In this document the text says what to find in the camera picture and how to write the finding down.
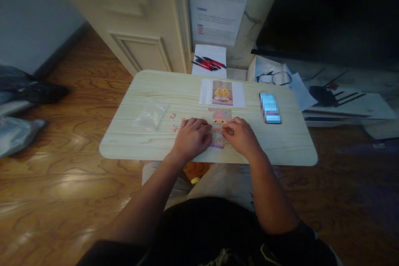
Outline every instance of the left hand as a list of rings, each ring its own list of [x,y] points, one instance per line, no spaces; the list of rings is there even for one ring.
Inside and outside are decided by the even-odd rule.
[[[212,140],[211,128],[206,120],[200,118],[184,120],[170,154],[186,164],[208,148]]]

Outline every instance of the white wall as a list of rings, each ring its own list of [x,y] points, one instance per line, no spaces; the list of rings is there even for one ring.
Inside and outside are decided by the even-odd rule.
[[[0,63],[33,74],[84,22],[67,0],[0,0]]]

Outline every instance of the white table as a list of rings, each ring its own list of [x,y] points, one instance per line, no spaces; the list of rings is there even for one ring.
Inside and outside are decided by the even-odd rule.
[[[100,145],[101,154],[110,159],[162,160],[170,151],[181,118],[212,118],[209,107],[230,108],[232,116],[244,118],[251,125],[263,150],[274,165],[312,166],[318,157],[302,113],[292,91],[284,86],[243,82],[245,108],[200,105],[201,79],[206,77],[161,71],[138,73],[118,108]],[[265,124],[262,119],[259,93],[274,93],[282,124]],[[133,126],[144,105],[156,102],[168,109],[156,131]],[[193,161],[214,163],[247,163],[234,148],[208,148]]]

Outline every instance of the white door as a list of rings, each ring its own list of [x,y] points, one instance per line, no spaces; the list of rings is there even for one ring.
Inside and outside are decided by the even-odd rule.
[[[72,0],[135,75],[143,69],[191,71],[187,0]]]

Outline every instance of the eyeglasses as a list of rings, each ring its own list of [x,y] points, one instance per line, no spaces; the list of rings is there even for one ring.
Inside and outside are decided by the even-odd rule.
[[[274,73],[274,74],[273,74],[273,71],[271,71],[271,72],[269,72],[269,73],[267,73],[267,74],[260,74],[259,76],[256,77],[256,81],[259,83],[259,78],[260,78],[260,77],[262,77],[262,76],[271,76],[271,82],[272,82],[274,85],[277,85],[277,84],[274,82],[274,76],[277,75],[277,74],[280,74],[280,73],[285,73],[285,74],[287,74],[287,76],[288,76],[288,78],[289,78],[289,82],[286,82],[286,83],[283,83],[283,84],[279,84],[280,86],[282,86],[282,85],[287,85],[287,84],[290,84],[290,83],[292,82],[291,75],[290,75],[289,73],[285,72],[285,71],[280,71],[280,72],[277,72],[277,73]]]

